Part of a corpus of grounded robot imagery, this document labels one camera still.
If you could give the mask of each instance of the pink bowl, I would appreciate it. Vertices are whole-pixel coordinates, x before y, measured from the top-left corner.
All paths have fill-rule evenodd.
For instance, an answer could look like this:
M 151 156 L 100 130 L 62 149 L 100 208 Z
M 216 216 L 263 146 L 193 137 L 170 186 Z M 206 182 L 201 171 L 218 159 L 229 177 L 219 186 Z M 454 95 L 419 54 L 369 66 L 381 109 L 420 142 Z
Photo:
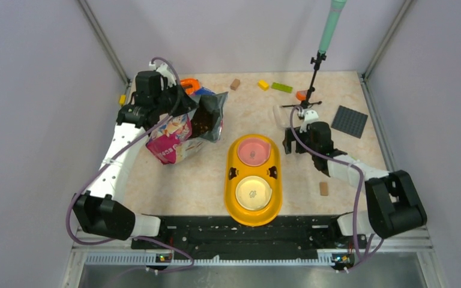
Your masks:
M 263 165 L 270 158 L 271 145 L 259 138 L 246 138 L 238 147 L 238 157 L 248 166 Z

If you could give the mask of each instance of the beige table surface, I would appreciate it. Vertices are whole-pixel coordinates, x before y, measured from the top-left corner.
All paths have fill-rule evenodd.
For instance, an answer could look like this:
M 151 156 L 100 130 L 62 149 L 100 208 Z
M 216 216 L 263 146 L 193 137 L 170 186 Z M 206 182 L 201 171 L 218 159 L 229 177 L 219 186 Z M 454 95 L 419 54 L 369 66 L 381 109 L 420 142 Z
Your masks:
M 311 72 L 195 74 L 201 84 L 216 92 L 229 91 L 224 107 L 221 140 L 208 143 L 197 154 L 174 165 L 162 165 L 142 147 L 126 186 L 124 204 L 134 212 L 155 215 L 228 215 L 223 201 L 227 150 L 245 134 L 262 134 L 272 139 L 282 155 L 283 204 L 280 215 L 341 214 L 352 210 L 356 190 L 345 182 L 317 171 L 309 154 L 285 155 L 284 132 L 277 128 L 273 105 L 296 104 L 295 91 L 307 89 Z M 234 78 L 241 80 L 237 91 L 229 89 Z M 293 86 L 293 93 L 261 90 L 264 79 Z M 321 121 L 331 125 L 339 105 L 369 114 L 355 71 L 320 72 L 311 101 Z M 332 129 L 335 148 L 349 153 L 378 169 L 385 169 L 379 143 L 370 117 L 361 139 Z M 327 181 L 329 196 L 319 194 L 319 182 Z M 360 210 L 366 209 L 362 193 Z

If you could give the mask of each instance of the black grid pad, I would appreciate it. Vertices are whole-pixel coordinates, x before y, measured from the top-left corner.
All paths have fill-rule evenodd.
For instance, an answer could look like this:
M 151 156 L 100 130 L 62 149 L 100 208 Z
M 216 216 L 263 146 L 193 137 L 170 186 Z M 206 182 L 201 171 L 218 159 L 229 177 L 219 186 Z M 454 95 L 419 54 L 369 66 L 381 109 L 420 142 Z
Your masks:
M 347 107 L 339 106 L 331 128 L 361 138 L 369 116 Z

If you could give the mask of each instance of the green tube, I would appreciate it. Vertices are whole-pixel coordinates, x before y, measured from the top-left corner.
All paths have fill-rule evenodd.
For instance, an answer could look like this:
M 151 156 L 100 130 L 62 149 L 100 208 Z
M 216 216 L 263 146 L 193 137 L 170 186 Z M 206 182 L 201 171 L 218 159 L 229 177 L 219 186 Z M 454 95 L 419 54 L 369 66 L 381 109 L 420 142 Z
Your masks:
M 330 14 L 326 20 L 326 26 L 324 26 L 324 32 L 322 33 L 321 43 L 319 44 L 319 53 L 324 54 L 330 46 L 331 37 L 335 32 L 335 27 L 339 21 L 340 12 L 347 0 L 331 0 Z

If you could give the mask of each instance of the white wall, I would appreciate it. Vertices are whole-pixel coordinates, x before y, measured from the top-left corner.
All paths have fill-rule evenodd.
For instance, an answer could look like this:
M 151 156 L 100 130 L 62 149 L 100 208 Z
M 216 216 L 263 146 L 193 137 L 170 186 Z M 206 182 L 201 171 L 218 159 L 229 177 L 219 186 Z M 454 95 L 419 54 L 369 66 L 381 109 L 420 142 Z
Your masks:
M 126 72 L 309 71 L 330 0 L 89 0 Z M 323 70 L 364 71 L 403 0 L 349 0 Z
M 0 1 L 0 287 L 58 287 L 122 83 L 75 1 Z
M 418 1 L 370 84 L 450 287 L 461 287 L 461 2 Z

